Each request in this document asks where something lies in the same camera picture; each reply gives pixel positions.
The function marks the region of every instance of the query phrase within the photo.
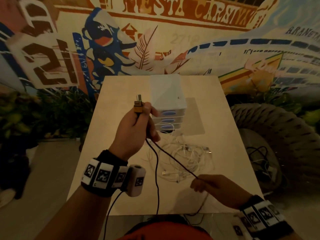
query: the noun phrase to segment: white table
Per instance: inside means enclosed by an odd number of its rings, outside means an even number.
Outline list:
[[[214,168],[209,168],[205,173],[223,174],[250,193],[263,197],[218,78],[216,76],[182,76],[181,85],[187,100],[189,99],[191,103],[196,102],[203,125],[202,128],[197,129],[198,131],[188,130],[189,135],[185,136],[185,140],[188,143],[207,146],[212,152]],[[149,76],[106,76],[68,198],[80,185],[82,173],[89,160],[97,157],[113,142],[118,124],[125,113],[133,107],[137,94],[142,95],[143,101],[150,101]],[[122,194],[114,204],[110,215],[156,213],[157,188],[154,169],[146,161],[148,150],[149,147],[144,145],[129,160],[129,164],[139,164],[146,169],[142,194],[133,198],[125,193]],[[158,177],[159,214],[187,214],[199,209],[206,193],[195,193],[190,189],[192,179],[189,177],[180,183],[175,183]],[[113,195],[112,201],[117,195],[118,191]],[[234,211],[209,196],[200,213]]]

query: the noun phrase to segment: blue drawer handle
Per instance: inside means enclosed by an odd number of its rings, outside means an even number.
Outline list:
[[[176,112],[174,110],[168,110],[168,111],[163,111],[162,114],[168,116],[168,115],[175,115]]]
[[[173,126],[170,124],[166,124],[166,125],[161,126],[161,128],[162,129],[173,129]]]
[[[175,119],[174,118],[170,118],[170,119],[163,119],[161,122],[164,122],[164,123],[171,123],[171,122],[174,122]]]

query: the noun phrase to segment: gray floor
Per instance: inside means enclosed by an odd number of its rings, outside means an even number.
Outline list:
[[[67,198],[80,153],[79,142],[41,143],[32,160],[32,172],[20,200],[0,209],[1,240],[31,240],[61,208]],[[288,222],[305,240],[316,240],[320,226],[320,200],[294,198],[278,203]],[[202,215],[189,217],[192,224]],[[206,214],[202,224],[214,240],[237,240],[230,214]],[[112,216],[108,220],[106,239],[117,239],[143,220],[143,216]]]

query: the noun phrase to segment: graffiti wall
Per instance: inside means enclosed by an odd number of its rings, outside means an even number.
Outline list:
[[[1,91],[95,101],[105,76],[172,73],[217,75],[226,94],[320,84],[320,0],[0,2]]]

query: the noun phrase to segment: tangled white cables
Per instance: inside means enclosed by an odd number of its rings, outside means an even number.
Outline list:
[[[156,125],[171,125],[172,128],[174,128],[173,124],[166,122],[162,122]],[[188,144],[185,141],[185,137],[183,134],[174,136],[174,131],[161,138],[161,148],[167,153],[171,154],[188,170],[196,175],[200,174],[206,167],[206,155],[208,153],[211,153],[209,148],[207,147]],[[186,171],[181,165],[170,158],[167,154],[163,153],[159,149],[157,150],[157,153],[159,156],[157,175],[159,177],[167,181],[177,183],[186,179],[187,177],[193,177],[192,174]],[[149,149],[147,153],[147,158],[150,162],[151,167],[154,169],[156,160],[153,160],[155,158],[155,155],[151,149]]]

